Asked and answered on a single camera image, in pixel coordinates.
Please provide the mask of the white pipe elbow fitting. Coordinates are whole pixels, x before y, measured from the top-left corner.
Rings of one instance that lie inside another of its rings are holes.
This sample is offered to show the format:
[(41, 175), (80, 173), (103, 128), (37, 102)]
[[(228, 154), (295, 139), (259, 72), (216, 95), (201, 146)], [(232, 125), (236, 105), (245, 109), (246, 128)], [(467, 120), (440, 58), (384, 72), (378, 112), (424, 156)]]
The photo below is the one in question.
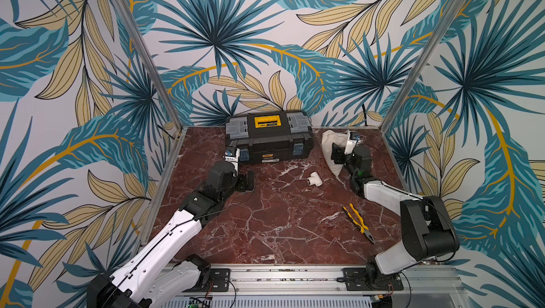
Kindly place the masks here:
[(323, 185), (323, 180), (319, 176), (318, 172), (313, 172), (307, 178), (307, 184), (309, 186), (321, 187)]

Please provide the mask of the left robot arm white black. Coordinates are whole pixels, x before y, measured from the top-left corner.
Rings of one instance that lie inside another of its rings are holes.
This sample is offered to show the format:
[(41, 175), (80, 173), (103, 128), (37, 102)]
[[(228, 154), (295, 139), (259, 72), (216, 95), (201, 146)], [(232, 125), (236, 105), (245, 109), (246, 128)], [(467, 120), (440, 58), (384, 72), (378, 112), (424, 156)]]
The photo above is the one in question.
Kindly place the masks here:
[(235, 192), (252, 193), (255, 173), (238, 171), (233, 159), (216, 162), (207, 179), (184, 198), (170, 221), (132, 259), (111, 274), (97, 275), (87, 287), (88, 307), (161, 307), (176, 295), (203, 288), (211, 265), (190, 255), (170, 272), (163, 269), (210, 221), (224, 212)]

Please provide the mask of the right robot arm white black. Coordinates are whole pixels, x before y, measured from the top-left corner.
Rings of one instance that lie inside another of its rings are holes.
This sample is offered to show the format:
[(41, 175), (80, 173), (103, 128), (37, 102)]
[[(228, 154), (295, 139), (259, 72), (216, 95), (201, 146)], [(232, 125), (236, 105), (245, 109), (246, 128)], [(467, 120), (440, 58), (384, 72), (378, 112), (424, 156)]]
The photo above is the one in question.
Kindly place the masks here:
[(339, 281), (364, 283), (377, 290), (396, 286), (403, 270), (459, 250), (459, 238), (440, 197), (412, 194), (372, 177), (370, 151), (365, 146), (350, 149), (332, 143), (330, 159), (348, 171), (355, 194), (396, 214), (401, 228), (401, 241), (373, 256), (363, 271), (346, 274)]

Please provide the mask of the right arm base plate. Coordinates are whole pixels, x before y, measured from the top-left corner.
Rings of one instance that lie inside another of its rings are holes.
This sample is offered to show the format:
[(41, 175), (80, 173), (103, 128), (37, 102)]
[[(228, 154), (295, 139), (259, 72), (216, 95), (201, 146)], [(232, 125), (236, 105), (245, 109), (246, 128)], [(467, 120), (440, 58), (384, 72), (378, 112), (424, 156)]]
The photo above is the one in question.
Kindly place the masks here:
[(392, 293), (404, 289), (403, 282), (398, 274), (383, 275), (380, 271), (371, 268), (343, 268), (343, 275), (339, 278), (349, 292), (384, 292)]

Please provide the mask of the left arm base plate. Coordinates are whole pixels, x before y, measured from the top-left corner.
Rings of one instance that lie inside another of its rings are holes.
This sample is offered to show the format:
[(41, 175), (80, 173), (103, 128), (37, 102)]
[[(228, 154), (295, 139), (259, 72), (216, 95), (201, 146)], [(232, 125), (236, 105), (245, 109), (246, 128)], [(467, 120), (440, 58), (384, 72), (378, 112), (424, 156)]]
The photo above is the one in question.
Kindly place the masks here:
[(229, 268), (212, 268), (207, 275), (199, 279), (197, 285), (186, 292), (228, 292), (231, 279)]

